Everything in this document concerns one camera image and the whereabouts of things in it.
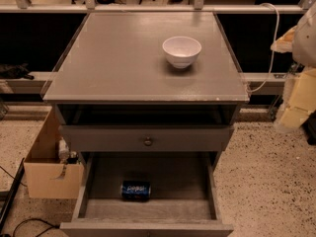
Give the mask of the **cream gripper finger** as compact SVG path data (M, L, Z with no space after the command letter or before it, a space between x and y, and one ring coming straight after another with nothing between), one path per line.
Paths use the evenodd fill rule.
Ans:
M279 53L292 52L295 30L296 27L292 27L283 36L275 40L271 45L271 50Z
M316 68L305 68L301 73L289 74L282 98L283 102L276 113L275 129L294 131L316 111Z

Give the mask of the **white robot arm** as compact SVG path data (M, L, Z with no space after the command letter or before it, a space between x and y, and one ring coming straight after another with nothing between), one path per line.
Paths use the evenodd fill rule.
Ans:
M291 52L293 60L304 66L298 75L286 76L283 103L276 113L276 130L291 132L316 111L316 3L296 26L273 42L271 50Z

